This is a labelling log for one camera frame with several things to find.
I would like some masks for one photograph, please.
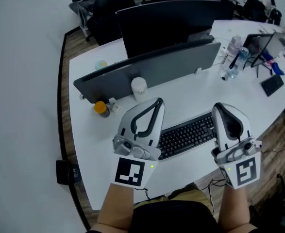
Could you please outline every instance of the white cylindrical container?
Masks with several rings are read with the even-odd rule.
[[[132,91],[134,98],[138,103],[141,103],[148,99],[148,86],[147,82],[143,78],[134,78],[132,81]]]

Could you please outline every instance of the person's left arm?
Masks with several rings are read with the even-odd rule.
[[[134,212],[134,189],[110,184],[93,231],[123,233],[129,230]]]

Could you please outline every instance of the small jar with orange lid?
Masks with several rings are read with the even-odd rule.
[[[110,115],[110,110],[103,101],[95,103],[94,110],[102,117],[108,117]]]

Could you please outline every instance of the person's right arm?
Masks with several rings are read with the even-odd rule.
[[[219,225],[228,233],[248,233],[256,229],[249,221],[246,188],[234,190],[226,185],[219,214]]]

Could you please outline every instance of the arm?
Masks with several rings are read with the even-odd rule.
[[[97,224],[92,228],[102,233],[127,232],[134,212],[133,188],[110,184]]]
[[[256,229],[249,221],[246,188],[234,190],[226,185],[219,214],[219,225],[225,232],[248,233]]]

